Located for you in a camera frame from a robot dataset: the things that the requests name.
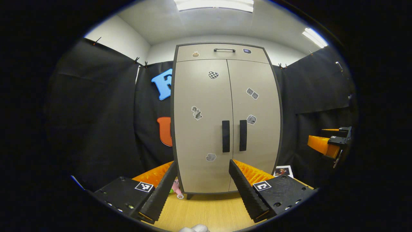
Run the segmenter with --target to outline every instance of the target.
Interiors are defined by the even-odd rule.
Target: orange letter
[[[164,145],[171,147],[172,146],[172,136],[170,134],[170,117],[158,118],[157,122],[159,123],[161,142]]]

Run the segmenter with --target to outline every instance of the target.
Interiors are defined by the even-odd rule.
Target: fluorescent light
[[[312,40],[316,45],[320,48],[324,48],[328,45],[328,43],[313,29],[305,28],[305,31],[302,32],[302,35],[306,36],[308,39]]]
[[[228,8],[253,12],[253,0],[174,0],[179,11],[198,8]]]

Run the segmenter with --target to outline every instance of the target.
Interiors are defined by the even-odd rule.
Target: cabinet leg
[[[189,193],[188,193],[186,199],[187,199],[187,200],[190,200],[190,198],[192,198],[193,195],[194,195],[194,194],[189,194]]]

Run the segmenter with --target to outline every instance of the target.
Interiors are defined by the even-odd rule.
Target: beige cabinet
[[[173,152],[183,192],[236,191],[230,159],[273,173],[281,101],[263,48],[178,45],[171,102]]]

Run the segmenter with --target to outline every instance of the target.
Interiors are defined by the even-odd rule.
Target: cabinet drawer
[[[269,63],[262,48],[236,44],[204,43],[179,46],[176,62],[200,59],[237,59]]]

